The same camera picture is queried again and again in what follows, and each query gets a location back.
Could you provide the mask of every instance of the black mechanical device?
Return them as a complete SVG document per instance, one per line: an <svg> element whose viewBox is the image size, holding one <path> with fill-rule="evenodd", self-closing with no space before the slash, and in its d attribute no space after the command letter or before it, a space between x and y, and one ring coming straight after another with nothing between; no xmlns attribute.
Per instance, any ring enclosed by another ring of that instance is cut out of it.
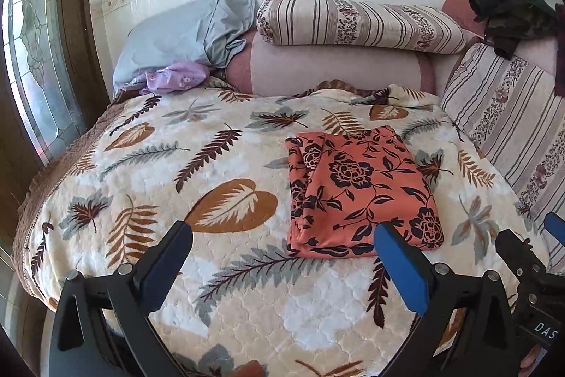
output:
<svg viewBox="0 0 565 377"><path fill-rule="evenodd" d="M148 315L162 306L192 238L190 226L179 221L135 265L94 278L70 272L55 315L50 375L189 376ZM380 377L516 377L521 359L536 344L547 355L532 375L565 375L565 277L546 273L510 230L499 233L496 251L520 281L513 313L495 271L472 277L441 262L430 264L390 224L377 227L375 246L406 306L419 315ZM455 308L466 309L462 326L453 345L434 356ZM123 337L108 328L104 309L114 310Z"/></svg>

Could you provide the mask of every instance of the dark red cloth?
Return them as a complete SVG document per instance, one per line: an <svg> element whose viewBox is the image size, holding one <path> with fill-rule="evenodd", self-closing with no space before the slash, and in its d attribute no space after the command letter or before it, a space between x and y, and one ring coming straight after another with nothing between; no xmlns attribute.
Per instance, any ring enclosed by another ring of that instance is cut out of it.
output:
<svg viewBox="0 0 565 377"><path fill-rule="evenodd" d="M557 4L557 68L555 70L555 95L565 96L565 5Z"/></svg>

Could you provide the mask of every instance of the brown ruffle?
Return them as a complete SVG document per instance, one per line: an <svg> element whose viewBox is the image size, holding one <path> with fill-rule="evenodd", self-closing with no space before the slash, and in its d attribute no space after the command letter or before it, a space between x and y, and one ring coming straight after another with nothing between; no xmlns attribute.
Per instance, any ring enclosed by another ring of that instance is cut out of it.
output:
<svg viewBox="0 0 565 377"><path fill-rule="evenodd" d="M97 142L108 126L123 112L125 103L114 100L94 126L78 138L59 160L52 161L33 178L24 203L18 208L19 222L12 245L12 264L24 289L33 294L24 270L23 253L43 203L60 184L72 166Z"/></svg>

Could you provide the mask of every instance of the stained glass window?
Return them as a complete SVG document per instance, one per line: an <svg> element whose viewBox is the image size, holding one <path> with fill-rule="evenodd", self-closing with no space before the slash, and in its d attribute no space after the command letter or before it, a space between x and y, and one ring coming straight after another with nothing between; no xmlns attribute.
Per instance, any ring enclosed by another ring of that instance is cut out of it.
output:
<svg viewBox="0 0 565 377"><path fill-rule="evenodd" d="M2 30L16 106L47 164L86 131L64 62L57 0L4 0Z"/></svg>

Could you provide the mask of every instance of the dark clothing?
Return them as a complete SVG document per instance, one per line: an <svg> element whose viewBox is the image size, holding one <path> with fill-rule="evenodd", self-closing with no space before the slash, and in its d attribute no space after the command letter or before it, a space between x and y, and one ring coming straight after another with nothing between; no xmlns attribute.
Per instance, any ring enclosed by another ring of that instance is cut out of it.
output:
<svg viewBox="0 0 565 377"><path fill-rule="evenodd" d="M557 4L557 69L555 71L555 95L565 96L565 5Z"/></svg>
<svg viewBox="0 0 565 377"><path fill-rule="evenodd" d="M469 0L476 22L488 20L485 38L509 60L522 39L557 33L557 13L544 0Z"/></svg>

